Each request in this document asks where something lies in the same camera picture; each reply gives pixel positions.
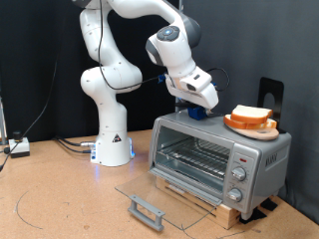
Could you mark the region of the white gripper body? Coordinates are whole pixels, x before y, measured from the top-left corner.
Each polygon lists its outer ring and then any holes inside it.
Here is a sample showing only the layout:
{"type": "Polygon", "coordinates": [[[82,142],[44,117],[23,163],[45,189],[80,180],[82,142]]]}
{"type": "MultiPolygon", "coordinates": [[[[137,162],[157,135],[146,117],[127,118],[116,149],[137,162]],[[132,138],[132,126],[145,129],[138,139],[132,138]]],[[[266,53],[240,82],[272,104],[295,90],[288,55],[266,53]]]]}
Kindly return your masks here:
{"type": "Polygon", "coordinates": [[[165,74],[165,83],[171,95],[210,110],[218,104],[217,92],[211,81],[211,75],[199,67],[182,78],[165,74]]]}

